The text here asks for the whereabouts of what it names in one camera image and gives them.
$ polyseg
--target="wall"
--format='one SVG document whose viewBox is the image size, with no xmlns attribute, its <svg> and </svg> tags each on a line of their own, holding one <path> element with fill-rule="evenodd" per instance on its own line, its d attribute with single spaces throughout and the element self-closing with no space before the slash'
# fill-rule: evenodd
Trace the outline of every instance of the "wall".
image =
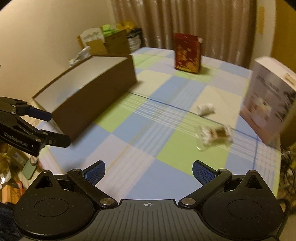
<svg viewBox="0 0 296 241">
<path fill-rule="evenodd" d="M 272 57 L 296 73 L 296 10 L 284 0 L 276 1 L 276 31 Z"/>
<path fill-rule="evenodd" d="M 30 100 L 80 48 L 85 29 L 111 23 L 111 0 L 13 0 L 0 11 L 0 96 Z"/>
<path fill-rule="evenodd" d="M 259 33 L 259 9 L 264 7 L 264 27 L 263 34 Z M 252 60 L 262 57 L 270 56 L 274 41 L 274 31 L 276 23 L 276 0 L 257 0 L 257 18 L 256 18 L 256 33 L 254 39 L 254 47 L 252 53 Z"/>
</svg>

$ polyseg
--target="beige curtain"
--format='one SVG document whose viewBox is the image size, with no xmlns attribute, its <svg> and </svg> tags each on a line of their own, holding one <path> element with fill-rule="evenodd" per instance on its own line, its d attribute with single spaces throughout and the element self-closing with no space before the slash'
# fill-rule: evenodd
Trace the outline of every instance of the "beige curtain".
<svg viewBox="0 0 296 241">
<path fill-rule="evenodd" d="M 134 21 L 147 47 L 173 49 L 173 33 L 204 39 L 202 54 L 249 66 L 256 0 L 112 0 L 116 21 Z"/>
</svg>

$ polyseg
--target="blue line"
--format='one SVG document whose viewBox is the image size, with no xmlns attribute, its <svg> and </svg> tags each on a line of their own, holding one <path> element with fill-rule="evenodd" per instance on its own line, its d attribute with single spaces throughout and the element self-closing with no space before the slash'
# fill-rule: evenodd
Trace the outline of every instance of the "blue line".
<svg viewBox="0 0 296 241">
<path fill-rule="evenodd" d="M 256 140 L 255 155 L 254 155 L 254 161 L 253 161 L 253 167 L 252 167 L 253 170 L 255 168 L 255 162 L 257 157 L 258 142 L 259 142 L 259 137 L 257 137 L 257 140 Z"/>
<path fill-rule="evenodd" d="M 173 108 L 176 108 L 176 109 L 179 109 L 179 110 L 185 111 L 185 112 L 187 112 L 187 113 L 191 113 L 191 114 L 196 115 L 196 116 L 198 116 L 198 117 L 204 118 L 204 119 L 206 119 L 206 120 L 208 120 L 208 121 L 215 122 L 215 123 L 217 123 L 217 124 L 219 124 L 219 125 L 224 125 L 224 124 L 221 124 L 221 123 L 219 123 L 219 122 L 217 122 L 217 121 L 214 121 L 214 120 L 208 119 L 208 118 L 206 118 L 206 117 L 199 116 L 198 114 L 196 114 L 196 113 L 194 113 L 194 112 L 191 112 L 191 111 L 188 111 L 188 110 L 185 110 L 185 109 L 182 109 L 182 108 L 179 108 L 179 107 L 176 107 L 176 106 L 173 106 L 173 105 L 170 105 L 170 104 L 167 104 L 167 103 L 164 103 L 164 102 L 158 101 L 158 100 L 150 99 L 150 98 L 148 98 L 148 97 L 145 97 L 145 96 L 142 96 L 142 95 L 138 95 L 138 94 L 135 94 L 135 93 L 132 93 L 132 92 L 129 92 L 129 91 L 127 91 L 127 93 L 130 93 L 130 94 L 133 94 L 133 95 L 137 95 L 137 96 L 139 96 L 139 97 L 143 97 L 143 98 L 145 98 L 145 99 L 152 100 L 152 101 L 155 101 L 155 102 L 157 102 L 157 103 L 164 104 L 164 105 L 167 105 L 167 106 L 170 106 L 170 107 L 173 107 Z M 237 129 L 235 129 L 235 128 L 231 128 L 231 129 L 233 129 L 233 130 L 235 130 L 235 131 L 237 131 L 237 132 L 239 132 L 239 133 L 241 133 L 241 134 L 244 134 L 244 135 L 246 135 L 246 136 L 248 136 L 248 137 L 250 137 L 250 138 L 252 138 L 252 139 L 254 139 L 254 140 L 258 140 L 256 137 L 250 136 L 250 135 L 248 135 L 248 134 L 246 134 L 246 133 L 244 133 L 244 132 L 242 132 L 242 131 L 239 131 L 239 130 L 237 130 Z"/>
</svg>

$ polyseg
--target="brown cardboard box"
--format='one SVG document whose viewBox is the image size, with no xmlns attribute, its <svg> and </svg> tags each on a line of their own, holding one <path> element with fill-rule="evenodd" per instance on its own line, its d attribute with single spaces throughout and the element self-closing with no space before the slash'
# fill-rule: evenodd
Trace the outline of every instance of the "brown cardboard box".
<svg viewBox="0 0 296 241">
<path fill-rule="evenodd" d="M 20 190 L 17 187 L 13 187 L 12 184 L 6 184 L 2 190 L 2 203 L 7 204 L 8 202 L 16 204 L 20 199 Z"/>
<path fill-rule="evenodd" d="M 84 49 L 86 46 L 80 36 L 77 37 L 77 40 L 81 49 Z M 91 47 L 91 54 L 104 54 L 104 51 L 107 51 L 108 54 L 131 53 L 125 30 L 105 36 L 105 43 L 101 39 L 97 39 L 86 44 Z"/>
<path fill-rule="evenodd" d="M 68 69 L 33 98 L 72 141 L 136 84 L 130 55 L 94 55 Z"/>
</svg>

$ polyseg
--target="plaid tablecloth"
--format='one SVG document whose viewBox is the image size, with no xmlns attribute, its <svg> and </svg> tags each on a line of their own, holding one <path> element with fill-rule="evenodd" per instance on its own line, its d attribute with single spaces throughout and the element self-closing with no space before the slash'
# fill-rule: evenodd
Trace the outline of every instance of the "plaid tablecloth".
<svg viewBox="0 0 296 241">
<path fill-rule="evenodd" d="M 139 49 L 133 59 L 139 83 L 70 147 L 45 148 L 40 154 L 45 169 L 61 174 L 103 160 L 107 171 L 97 187 L 118 201 L 178 201 L 201 187 L 192 175 L 193 162 L 201 160 L 234 174 L 258 170 L 277 194 L 280 153 L 239 116 L 250 70 L 202 57 L 200 74 L 181 72 L 174 69 L 174 51 L 154 48 Z M 216 113 L 199 117 L 196 105 L 209 102 Z M 233 128 L 233 144 L 199 151 L 196 126 L 221 124 Z M 38 128 L 52 130 L 47 123 Z"/>
</svg>

